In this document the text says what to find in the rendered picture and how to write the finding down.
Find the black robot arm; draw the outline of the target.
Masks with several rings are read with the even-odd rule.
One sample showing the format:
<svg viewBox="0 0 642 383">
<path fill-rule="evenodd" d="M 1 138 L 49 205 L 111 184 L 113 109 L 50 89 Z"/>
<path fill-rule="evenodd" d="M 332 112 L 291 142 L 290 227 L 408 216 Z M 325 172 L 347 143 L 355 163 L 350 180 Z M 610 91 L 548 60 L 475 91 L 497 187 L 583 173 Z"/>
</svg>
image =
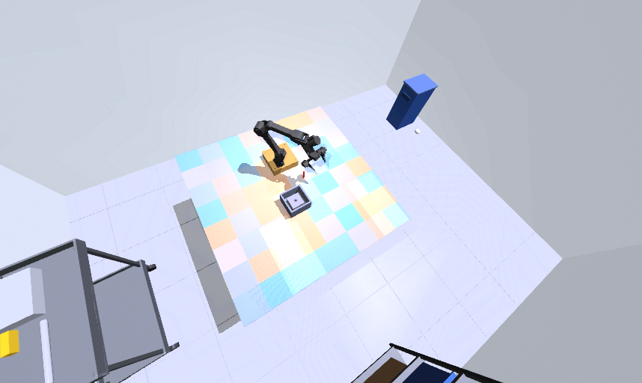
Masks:
<svg viewBox="0 0 642 383">
<path fill-rule="evenodd" d="M 306 132 L 302 132 L 297 129 L 288 129 L 284 126 L 281 126 L 279 124 L 274 123 L 271 120 L 262 120 L 258 121 L 256 126 L 254 127 L 254 132 L 262 137 L 265 142 L 271 147 L 271 149 L 274 151 L 275 158 L 273 159 L 274 163 L 276 164 L 277 168 L 285 165 L 284 163 L 284 158 L 287 154 L 287 151 L 284 148 L 280 148 L 272 136 L 269 134 L 269 130 L 272 130 L 273 132 L 277 132 L 281 135 L 284 135 L 288 137 L 291 141 L 296 143 L 297 145 L 301 145 L 304 150 L 308 150 L 311 147 L 317 146 L 321 143 L 320 137 L 312 135 L 309 137 L 309 134 Z M 303 139 L 305 136 L 305 139 Z M 314 150 L 312 149 L 311 152 L 308 152 L 308 157 L 309 159 L 313 159 L 314 161 L 318 160 L 320 158 L 321 151 L 320 149 Z"/>
</svg>

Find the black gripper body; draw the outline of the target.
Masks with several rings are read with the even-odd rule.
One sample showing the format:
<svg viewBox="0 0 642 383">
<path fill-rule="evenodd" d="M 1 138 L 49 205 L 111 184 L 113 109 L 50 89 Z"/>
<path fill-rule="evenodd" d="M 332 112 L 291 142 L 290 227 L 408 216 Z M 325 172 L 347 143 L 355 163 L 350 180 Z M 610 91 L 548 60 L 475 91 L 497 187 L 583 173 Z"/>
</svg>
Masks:
<svg viewBox="0 0 642 383">
<path fill-rule="evenodd" d="M 311 152 L 311 151 L 312 151 L 312 149 L 314 149 L 314 148 L 313 148 L 313 147 L 311 147 L 310 149 L 305 150 L 305 152 L 307 153 L 307 155 L 308 155 L 308 152 Z M 325 147 L 321 147 L 321 148 L 319 148 L 319 149 L 320 149 L 320 151 L 321 151 L 321 153 L 322 153 L 322 154 L 323 154 L 323 153 L 325 153 L 325 152 L 327 151 L 327 149 L 326 149 Z M 305 168 L 306 168 L 307 166 L 309 166 L 309 162 L 310 162 L 311 160 L 312 160 L 312 159 L 304 160 L 303 162 L 301 162 L 301 165 L 302 165 L 303 167 L 305 167 Z"/>
</svg>

